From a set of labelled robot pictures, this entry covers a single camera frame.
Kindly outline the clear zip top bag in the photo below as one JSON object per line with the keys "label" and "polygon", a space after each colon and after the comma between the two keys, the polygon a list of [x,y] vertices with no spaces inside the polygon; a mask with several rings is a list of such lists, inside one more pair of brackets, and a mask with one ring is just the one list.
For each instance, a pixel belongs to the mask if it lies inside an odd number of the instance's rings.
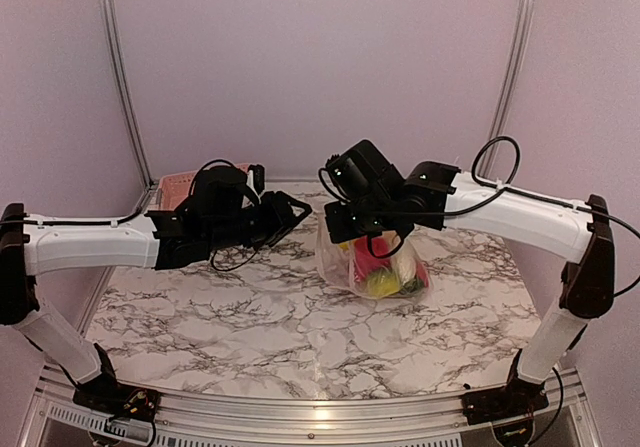
{"label": "clear zip top bag", "polygon": [[370,300],[412,298],[430,286],[425,263],[413,245],[393,232],[334,244],[325,216],[318,216],[316,267],[329,286]]}

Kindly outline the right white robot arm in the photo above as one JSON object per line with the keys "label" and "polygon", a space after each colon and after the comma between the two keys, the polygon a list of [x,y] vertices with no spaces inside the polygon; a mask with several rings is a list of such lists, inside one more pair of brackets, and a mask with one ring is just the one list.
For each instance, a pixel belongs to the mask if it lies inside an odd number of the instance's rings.
{"label": "right white robot arm", "polygon": [[397,255],[422,226],[496,235],[565,260],[559,298],[496,392],[495,405],[506,415],[533,400],[534,386],[613,305],[615,246],[606,203],[597,196],[587,202],[546,197],[434,161],[402,176],[369,140],[329,158],[318,177],[335,199],[324,208],[332,243],[362,238],[374,258]]}

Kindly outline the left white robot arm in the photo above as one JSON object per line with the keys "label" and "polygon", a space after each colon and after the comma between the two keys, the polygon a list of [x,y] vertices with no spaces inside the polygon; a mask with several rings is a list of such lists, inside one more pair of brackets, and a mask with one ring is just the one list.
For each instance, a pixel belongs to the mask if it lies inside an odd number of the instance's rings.
{"label": "left white robot arm", "polygon": [[312,212],[282,191],[268,191],[264,169],[222,160],[205,164],[172,209],[138,210],[122,218],[54,218],[28,214],[21,203],[1,216],[1,323],[19,331],[106,412],[125,405],[106,352],[88,342],[36,295],[40,274],[75,268],[175,270],[220,250],[272,247]]}

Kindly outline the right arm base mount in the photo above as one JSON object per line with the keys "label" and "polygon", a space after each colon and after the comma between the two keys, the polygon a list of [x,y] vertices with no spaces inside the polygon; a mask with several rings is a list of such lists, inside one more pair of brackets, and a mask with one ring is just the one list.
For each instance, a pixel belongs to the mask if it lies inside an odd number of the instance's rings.
{"label": "right arm base mount", "polygon": [[504,385],[468,390],[461,396],[463,415],[469,425],[532,415],[549,406],[544,382],[535,384],[519,377],[517,367],[521,353],[519,351],[513,359]]}

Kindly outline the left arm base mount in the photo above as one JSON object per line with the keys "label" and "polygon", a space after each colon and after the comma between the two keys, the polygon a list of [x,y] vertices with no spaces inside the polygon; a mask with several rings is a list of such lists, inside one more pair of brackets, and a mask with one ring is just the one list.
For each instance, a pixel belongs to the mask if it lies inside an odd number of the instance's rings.
{"label": "left arm base mount", "polygon": [[73,403],[109,414],[113,419],[127,418],[153,422],[160,394],[158,391],[120,382],[106,353],[94,344],[100,360],[99,374],[74,386]]}

